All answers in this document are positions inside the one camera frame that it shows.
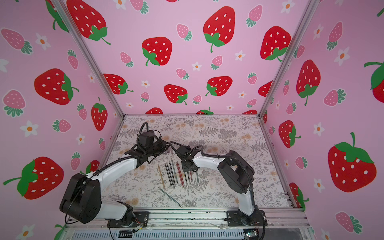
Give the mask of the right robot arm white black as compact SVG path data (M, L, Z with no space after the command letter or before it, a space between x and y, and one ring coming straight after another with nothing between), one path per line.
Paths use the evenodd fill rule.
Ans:
M183 145L172 149L180 158L184 172L201 168L219 171L227 185L238 194L242 214L250 217L258 211L253 185L255 170L237 152L213 155L205 153L202 146L190 148Z

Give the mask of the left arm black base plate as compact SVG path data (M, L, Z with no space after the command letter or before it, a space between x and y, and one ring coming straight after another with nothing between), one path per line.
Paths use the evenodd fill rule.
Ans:
M130 212L127 213L121 220L109 220L108 228L136 228L146 227L148 224L150 212Z

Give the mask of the teal green pencil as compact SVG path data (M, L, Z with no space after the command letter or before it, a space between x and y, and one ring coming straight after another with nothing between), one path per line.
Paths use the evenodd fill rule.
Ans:
M160 190L165 196L167 196L171 201L173 201L174 203L176 203L179 207L183 208L183 205L181 205L176 199L174 199L172 196L170 196L168 193L166 193L163 189L159 188L159 190Z

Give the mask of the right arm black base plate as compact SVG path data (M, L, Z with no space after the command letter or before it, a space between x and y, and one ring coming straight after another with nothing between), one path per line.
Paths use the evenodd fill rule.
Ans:
M250 216L240 210L227 211L224 221L230 227L266 227L268 225L265 212L258 210L254 210Z

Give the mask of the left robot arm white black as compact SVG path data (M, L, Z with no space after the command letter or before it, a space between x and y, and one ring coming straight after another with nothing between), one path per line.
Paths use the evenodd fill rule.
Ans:
M151 163L166 152L170 144L143 123L137 135L136 144L117 160L88 174L71 177L60 203L60 211L76 221L87 224L93 220L105 219L113 225L129 227L137 222L133 207L123 202L102 201L102 191L111 183L143 165Z

